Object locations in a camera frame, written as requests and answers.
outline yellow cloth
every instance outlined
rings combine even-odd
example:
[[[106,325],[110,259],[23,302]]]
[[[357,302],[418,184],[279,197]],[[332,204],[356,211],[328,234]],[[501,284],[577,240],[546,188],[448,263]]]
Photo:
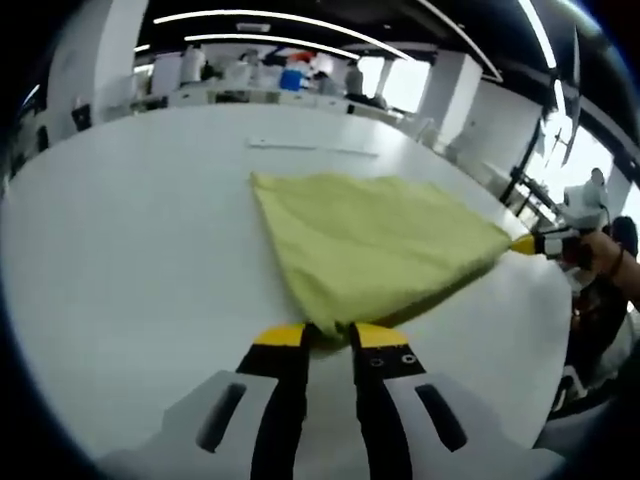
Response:
[[[431,184],[252,174],[286,281],[309,320],[375,322],[451,286],[511,239]]]

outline white table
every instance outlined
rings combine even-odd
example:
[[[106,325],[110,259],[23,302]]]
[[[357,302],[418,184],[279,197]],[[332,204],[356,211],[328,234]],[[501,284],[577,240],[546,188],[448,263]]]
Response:
[[[378,156],[248,148],[248,137]],[[261,331],[301,319],[248,177],[328,170],[433,181],[514,237],[524,232],[473,180],[399,131],[295,107],[125,118],[56,145],[12,181],[0,254],[15,334],[45,398],[90,455],[139,444],[168,406],[235,369]],[[553,264],[509,253],[401,328],[429,371],[470,388],[530,446],[561,376],[569,298]],[[346,420],[355,415],[349,356],[312,365],[299,459],[339,464],[362,454],[355,417]],[[336,437],[335,428],[349,432]]]

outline ceiling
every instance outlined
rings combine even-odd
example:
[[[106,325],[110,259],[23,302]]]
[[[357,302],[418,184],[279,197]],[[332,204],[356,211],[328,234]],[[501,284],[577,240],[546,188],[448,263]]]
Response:
[[[560,74],[568,79],[572,69],[573,28],[576,17],[569,9],[559,6],[561,1],[567,0],[533,0],[533,3],[550,38]],[[507,88],[542,101],[547,95],[546,88],[537,82],[521,78],[522,74],[510,72],[505,63],[506,60],[515,61],[541,72],[547,71],[536,37],[517,0],[430,2],[460,25],[496,67],[504,72]],[[9,60],[15,72],[15,78],[11,79],[15,85],[9,90],[15,94],[15,99],[12,97],[10,112],[19,107],[20,99],[24,98],[38,80],[38,73],[46,72],[46,62],[38,59],[42,54],[45,54],[46,58],[47,50],[51,50],[52,38],[61,28],[69,12],[79,3],[81,0],[57,0],[43,2],[42,6],[35,9],[29,4],[16,4],[16,19],[21,18],[20,9],[23,9],[25,18],[29,18],[28,30],[31,35],[20,45],[17,52],[13,48],[6,49],[9,50]],[[620,63],[612,64],[606,58],[607,48],[610,46],[608,38],[613,38],[625,52],[631,65],[640,67],[640,52],[638,47],[634,47],[637,45],[635,38],[620,33],[624,32],[621,19],[615,16],[615,10],[611,8],[616,3],[620,8],[627,8],[627,11],[630,7],[624,7],[624,0],[607,0],[608,7],[604,6],[604,2],[596,0],[585,3],[599,18],[604,19],[603,25],[608,36],[596,28],[595,33],[587,32],[581,37],[582,92],[608,113],[636,143],[640,143],[635,100],[630,98],[628,88],[629,77],[621,71]],[[242,20],[239,17],[205,17],[162,25],[153,24],[153,19],[157,17],[211,9],[255,9],[307,16],[350,28],[383,42],[429,43],[440,48],[466,51],[481,65],[485,65],[479,55],[450,26],[422,5],[420,0],[150,0],[139,43],[149,43],[152,45],[152,52],[160,52],[184,48],[186,35],[237,33],[235,25]],[[0,29],[7,37],[5,45],[12,45],[12,41],[15,40],[10,38],[8,32],[16,31],[15,22],[6,15],[3,19],[8,22],[7,25],[9,22],[12,25],[11,28]],[[247,20],[255,22],[255,18],[244,19]],[[313,25],[274,19],[261,19],[259,23],[271,25],[270,35],[307,40],[337,48],[358,43],[358,40],[347,35]],[[425,55],[419,51],[407,53],[415,58]],[[7,118],[3,117],[3,125],[6,124],[6,120]]]
[[[532,82],[517,72],[509,72],[508,61],[521,63],[540,72],[547,64],[517,0],[430,0],[458,24],[495,66],[505,73],[505,86],[542,102],[545,85]],[[536,10],[549,36],[559,64],[560,75],[570,79],[573,68],[575,12],[557,0],[534,0]],[[444,49],[466,51],[481,65],[486,63],[443,20],[419,0],[151,0],[143,25],[140,44],[151,44],[152,51],[184,48],[184,37],[208,33],[237,33],[238,22],[268,23],[269,35],[312,41],[331,47],[359,43],[357,39],[326,28],[286,20],[255,17],[215,16],[154,25],[153,19],[191,11],[212,9],[268,10],[311,17],[355,30],[385,43],[419,42]],[[628,75],[620,65],[611,65],[603,52],[610,42],[599,28],[581,36],[582,92],[608,113],[638,143],[635,107],[631,107]],[[420,51],[404,50],[414,58],[428,57]],[[491,73],[485,67],[485,73]]]

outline person in background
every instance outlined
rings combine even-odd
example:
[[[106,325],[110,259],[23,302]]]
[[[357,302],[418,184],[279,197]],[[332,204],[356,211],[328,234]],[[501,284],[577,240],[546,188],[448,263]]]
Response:
[[[585,242],[593,251],[593,273],[597,276],[574,301],[566,363],[586,385],[615,340],[628,302],[640,305],[640,266],[635,260],[638,233],[629,217],[616,218],[609,232],[593,233]]]
[[[339,97],[342,95],[342,91],[338,84],[327,75],[325,72],[318,72],[313,76],[318,84],[318,93],[320,95],[330,95],[332,97]]]
[[[347,76],[344,81],[347,88],[347,96],[352,95],[354,98],[364,97],[364,94],[362,93],[362,82],[364,81],[364,76],[358,68],[358,62],[355,60],[349,60],[347,65],[349,69],[347,70]]]
[[[206,62],[207,59],[200,49],[200,45],[189,45],[182,57],[180,86],[200,82],[202,80],[202,68]]]
[[[200,74],[200,78],[202,79],[203,82],[206,82],[207,80],[215,77],[215,71],[213,69],[213,67],[211,66],[211,64],[207,61],[204,63],[204,66],[202,67],[202,72]]]
[[[382,99],[381,101],[381,97],[369,98],[364,93],[362,93],[362,83],[364,81],[364,75],[358,68],[358,62],[356,62],[355,60],[349,60],[348,66],[349,69],[347,70],[347,75],[344,80],[345,86],[347,88],[347,94],[345,95],[345,98],[352,102],[368,105],[369,107],[386,110],[387,102],[384,101],[384,99]]]

